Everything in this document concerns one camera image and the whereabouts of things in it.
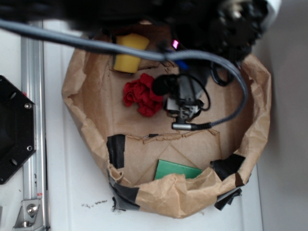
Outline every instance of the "metal bracket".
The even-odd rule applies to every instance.
[[[43,209],[40,199],[22,201],[13,231],[39,230],[44,230]]]
[[[34,103],[0,76],[0,184],[34,153]]]

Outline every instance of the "pink light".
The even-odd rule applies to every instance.
[[[172,46],[177,49],[178,48],[178,45],[179,45],[179,42],[177,40],[173,40],[173,44]]]

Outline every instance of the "gray cable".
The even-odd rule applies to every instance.
[[[243,91],[243,98],[239,105],[239,107],[230,115],[223,119],[217,120],[215,122],[210,123],[211,125],[217,125],[227,120],[230,120],[237,116],[248,99],[248,90],[245,81],[242,78],[239,70],[227,59],[222,58],[218,55],[205,52],[205,51],[177,51],[177,52],[167,52],[167,53],[159,53],[154,51],[142,51],[126,46],[121,46],[109,42],[103,41],[95,41],[89,39],[78,38],[71,35],[66,35],[63,33],[45,30],[39,27],[30,26],[27,24],[19,23],[19,22],[11,22],[0,19],[0,28],[27,36],[33,39],[40,39],[55,43],[60,43],[72,47],[76,47],[82,50],[96,52],[96,53],[123,53],[129,54],[133,56],[137,56],[143,59],[154,60],[154,61],[178,61],[178,60],[186,60],[186,59],[198,59],[198,60],[208,60],[211,62],[215,62],[228,70],[234,77],[238,80],[241,85]]]

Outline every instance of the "gray wall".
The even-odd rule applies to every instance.
[[[282,1],[255,55],[273,75],[269,143],[257,165],[264,231],[306,231],[308,1]]]

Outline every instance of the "brown paper bag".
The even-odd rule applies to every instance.
[[[154,25],[114,31],[115,35],[125,33],[146,36],[151,41],[149,49],[154,49],[161,38],[169,42],[171,39],[167,27]],[[107,36],[97,39],[111,41]],[[138,79],[142,73],[153,77],[177,73],[173,63],[143,60],[133,75],[116,72],[112,66],[111,55],[76,49],[63,85],[63,99],[97,165],[109,179],[120,208],[183,218],[248,182],[267,143],[270,127],[271,78],[254,56],[248,56],[242,65],[250,95],[241,114],[214,129],[196,132],[172,130],[174,119],[163,110],[148,118],[137,112],[137,105],[124,106],[123,87],[127,82]],[[222,88],[209,79],[206,88],[212,108],[194,123],[229,115],[242,97],[236,81]],[[197,167],[203,172],[195,179],[170,174],[153,180],[158,159]],[[220,167],[227,175],[219,173]]]

